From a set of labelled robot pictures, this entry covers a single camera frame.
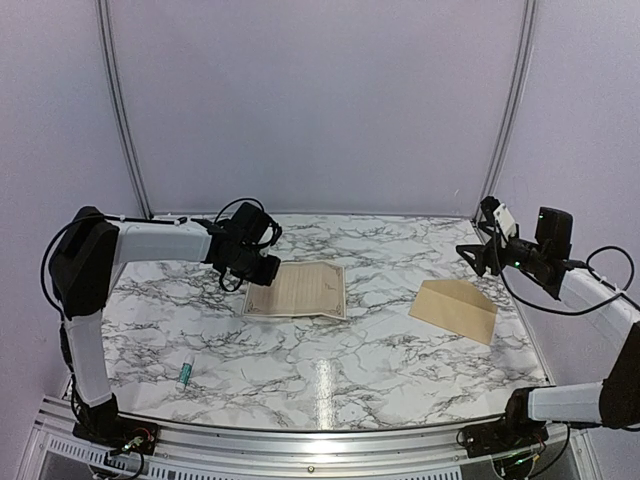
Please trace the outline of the brown kraft paper envelope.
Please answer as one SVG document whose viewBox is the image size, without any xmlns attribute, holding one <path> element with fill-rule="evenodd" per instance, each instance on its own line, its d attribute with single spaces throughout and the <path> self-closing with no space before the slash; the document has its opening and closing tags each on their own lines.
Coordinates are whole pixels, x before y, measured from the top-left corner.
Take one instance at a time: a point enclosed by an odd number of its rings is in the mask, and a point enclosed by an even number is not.
<svg viewBox="0 0 640 480">
<path fill-rule="evenodd" d="M 409 315 L 478 343 L 492 341 L 498 307 L 467 280 L 425 280 Z"/>
</svg>

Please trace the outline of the cream letter paper sheet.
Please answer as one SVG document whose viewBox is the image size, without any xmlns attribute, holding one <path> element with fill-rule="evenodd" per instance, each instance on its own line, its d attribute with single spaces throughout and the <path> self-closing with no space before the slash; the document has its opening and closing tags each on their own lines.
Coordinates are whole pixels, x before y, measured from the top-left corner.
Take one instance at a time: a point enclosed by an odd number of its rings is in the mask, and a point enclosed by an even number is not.
<svg viewBox="0 0 640 480">
<path fill-rule="evenodd" d="M 329 261 L 283 262 L 271 286 L 249 285 L 242 313 L 345 320 L 345 268 Z"/>
</svg>

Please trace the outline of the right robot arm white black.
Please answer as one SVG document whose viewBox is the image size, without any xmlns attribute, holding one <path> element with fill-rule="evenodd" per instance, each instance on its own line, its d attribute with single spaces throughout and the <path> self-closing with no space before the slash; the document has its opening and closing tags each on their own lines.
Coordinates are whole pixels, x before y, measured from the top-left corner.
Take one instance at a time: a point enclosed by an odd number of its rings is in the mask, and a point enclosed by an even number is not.
<svg viewBox="0 0 640 480">
<path fill-rule="evenodd" d="M 511 394 L 496 440 L 515 448 L 550 422 L 638 430 L 639 304 L 628 293 L 636 269 L 616 285 L 596 271 L 591 257 L 573 257 L 568 212 L 540 208 L 527 240 L 497 198 L 485 197 L 479 210 L 477 227 L 486 241 L 456 251 L 478 276 L 500 278 L 529 315 L 526 325 L 553 381 Z"/>
</svg>

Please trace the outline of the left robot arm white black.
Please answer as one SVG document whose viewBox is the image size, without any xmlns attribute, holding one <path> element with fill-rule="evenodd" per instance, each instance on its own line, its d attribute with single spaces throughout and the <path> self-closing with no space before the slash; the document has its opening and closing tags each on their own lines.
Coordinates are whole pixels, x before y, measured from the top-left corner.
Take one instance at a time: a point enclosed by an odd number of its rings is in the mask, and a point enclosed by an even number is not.
<svg viewBox="0 0 640 480">
<path fill-rule="evenodd" d="M 54 236 L 41 265 L 43 293 L 61 315 L 61 350 L 80 423 L 106 445 L 119 444 L 127 432 L 109 384 L 101 333 L 116 267 L 186 261 L 239 283 L 269 286 L 281 261 L 267 250 L 281 234 L 281 226 L 249 200 L 231 217 L 214 221 L 134 219 L 81 208 Z"/>
</svg>

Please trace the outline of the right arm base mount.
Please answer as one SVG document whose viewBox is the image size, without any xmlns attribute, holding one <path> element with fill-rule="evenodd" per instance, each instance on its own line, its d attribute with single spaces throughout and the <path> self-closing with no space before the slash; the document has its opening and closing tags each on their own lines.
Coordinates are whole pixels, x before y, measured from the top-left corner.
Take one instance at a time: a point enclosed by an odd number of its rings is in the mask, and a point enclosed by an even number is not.
<svg viewBox="0 0 640 480">
<path fill-rule="evenodd" d="M 543 446 L 548 438 L 544 425 L 512 430 L 504 420 L 496 420 L 463 427 L 456 435 L 456 442 L 465 449 L 469 458 L 478 458 L 530 446 Z"/>
</svg>

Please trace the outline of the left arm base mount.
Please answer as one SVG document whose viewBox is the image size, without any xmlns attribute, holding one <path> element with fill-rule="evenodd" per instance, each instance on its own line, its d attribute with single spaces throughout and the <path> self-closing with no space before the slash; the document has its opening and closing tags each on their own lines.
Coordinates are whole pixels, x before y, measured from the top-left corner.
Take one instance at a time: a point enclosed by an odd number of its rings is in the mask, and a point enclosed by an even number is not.
<svg viewBox="0 0 640 480">
<path fill-rule="evenodd" d="M 157 423 L 115 415 L 76 422 L 73 435 L 110 449 L 111 455 L 142 453 L 152 455 L 158 440 Z"/>
</svg>

